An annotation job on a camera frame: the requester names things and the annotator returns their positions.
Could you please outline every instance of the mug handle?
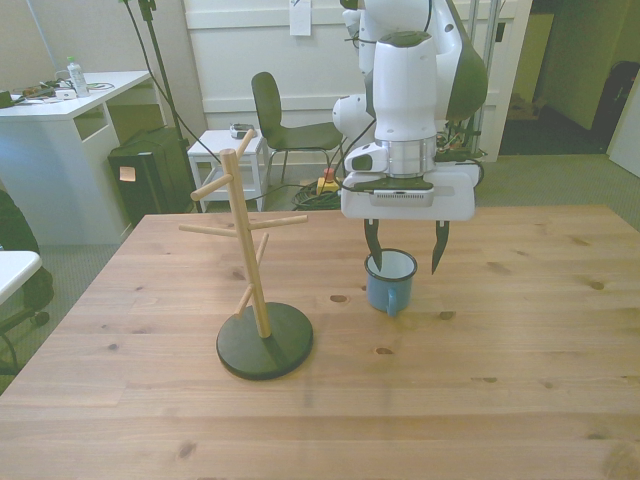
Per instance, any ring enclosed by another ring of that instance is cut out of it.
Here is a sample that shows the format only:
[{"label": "mug handle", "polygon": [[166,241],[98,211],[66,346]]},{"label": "mug handle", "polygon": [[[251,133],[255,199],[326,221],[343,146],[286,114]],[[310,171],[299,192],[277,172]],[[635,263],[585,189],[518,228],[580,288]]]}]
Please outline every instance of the mug handle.
[{"label": "mug handle", "polygon": [[396,295],[396,289],[389,289],[389,304],[387,305],[387,314],[391,317],[395,317],[398,314],[398,298]]}]

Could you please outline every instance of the paper note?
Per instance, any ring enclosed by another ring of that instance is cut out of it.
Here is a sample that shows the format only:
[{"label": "paper note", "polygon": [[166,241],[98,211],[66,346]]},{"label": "paper note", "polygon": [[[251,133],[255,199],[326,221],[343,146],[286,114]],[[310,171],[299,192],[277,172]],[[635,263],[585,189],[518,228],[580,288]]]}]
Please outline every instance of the paper note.
[{"label": "paper note", "polygon": [[311,0],[289,0],[289,25],[292,36],[311,35]]}]

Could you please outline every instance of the black cable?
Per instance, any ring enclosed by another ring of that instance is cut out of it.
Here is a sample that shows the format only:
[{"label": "black cable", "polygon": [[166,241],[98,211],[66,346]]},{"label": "black cable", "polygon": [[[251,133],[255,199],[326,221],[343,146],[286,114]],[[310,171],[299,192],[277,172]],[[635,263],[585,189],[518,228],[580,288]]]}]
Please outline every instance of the black cable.
[{"label": "black cable", "polygon": [[427,26],[424,27],[424,31],[426,32],[431,24],[431,12],[433,11],[433,0],[429,0],[429,16],[427,17]]},{"label": "black cable", "polygon": [[[131,22],[133,23],[133,28],[136,31],[136,35],[138,36],[138,42],[140,43],[140,47],[142,48],[142,55],[144,56],[144,62],[147,65],[147,70],[149,71],[149,75],[151,76],[151,79],[153,80],[153,83],[155,83],[156,87],[158,88],[158,91],[160,92],[160,94],[162,95],[162,97],[169,102],[169,98],[167,97],[167,94],[164,92],[164,90],[162,89],[162,87],[160,86],[160,84],[158,83],[158,80],[156,80],[156,77],[154,76],[153,72],[151,71],[151,65],[149,64],[149,57],[147,56],[147,49],[144,46],[144,41],[142,40],[142,35],[140,35],[140,30],[138,29],[138,23],[136,22],[135,17],[133,16],[133,12],[131,11],[131,7],[129,7],[129,0],[124,0],[123,1],[125,7],[127,7],[127,11],[129,12],[129,17],[131,17]],[[184,122],[184,120],[182,119],[182,117],[180,115],[178,115],[178,113],[176,112],[176,117],[178,118],[178,120],[180,121],[180,123],[182,124],[182,126],[187,130],[187,132],[189,132],[189,134],[191,134],[191,136],[196,140],[196,142],[198,142],[200,145],[202,145],[202,147],[213,157],[216,159],[216,161],[218,163],[222,163],[220,161],[220,159],[217,157],[217,155],[215,153],[213,153],[209,147],[207,147],[204,143],[202,143],[202,141],[200,140],[200,138],[193,133],[193,131],[189,128],[189,126]]]}]

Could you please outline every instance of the water bottle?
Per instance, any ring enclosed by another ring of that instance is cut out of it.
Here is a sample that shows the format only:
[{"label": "water bottle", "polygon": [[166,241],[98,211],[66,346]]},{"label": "water bottle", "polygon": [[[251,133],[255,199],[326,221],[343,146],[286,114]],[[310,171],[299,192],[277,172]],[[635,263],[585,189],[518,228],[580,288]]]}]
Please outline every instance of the water bottle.
[{"label": "water bottle", "polygon": [[69,66],[67,70],[69,70],[69,75],[71,75],[71,82],[73,83],[73,88],[76,89],[76,93],[78,97],[88,97],[90,95],[89,89],[87,88],[87,81],[84,79],[84,75],[82,73],[82,68],[80,65],[74,62],[75,58],[67,57],[69,60]]}]

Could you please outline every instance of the wooden mug tree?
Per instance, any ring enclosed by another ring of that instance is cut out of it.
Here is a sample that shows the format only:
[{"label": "wooden mug tree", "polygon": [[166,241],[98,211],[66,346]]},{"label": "wooden mug tree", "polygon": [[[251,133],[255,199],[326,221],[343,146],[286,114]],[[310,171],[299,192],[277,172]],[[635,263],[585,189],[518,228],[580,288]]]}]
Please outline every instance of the wooden mug tree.
[{"label": "wooden mug tree", "polygon": [[[265,302],[259,265],[269,234],[265,233],[262,237],[256,254],[251,232],[305,223],[308,218],[301,215],[250,223],[238,159],[253,135],[254,131],[250,130],[238,150],[222,150],[220,159],[224,175],[191,194],[192,200],[197,202],[227,185],[235,230],[196,225],[180,225],[179,228],[187,232],[238,238],[249,285],[236,311],[220,329],[216,349],[223,365],[234,375],[250,380],[266,380],[289,373],[307,358],[313,345],[313,329],[309,319],[296,308]],[[251,299],[252,306],[247,307]]]}]

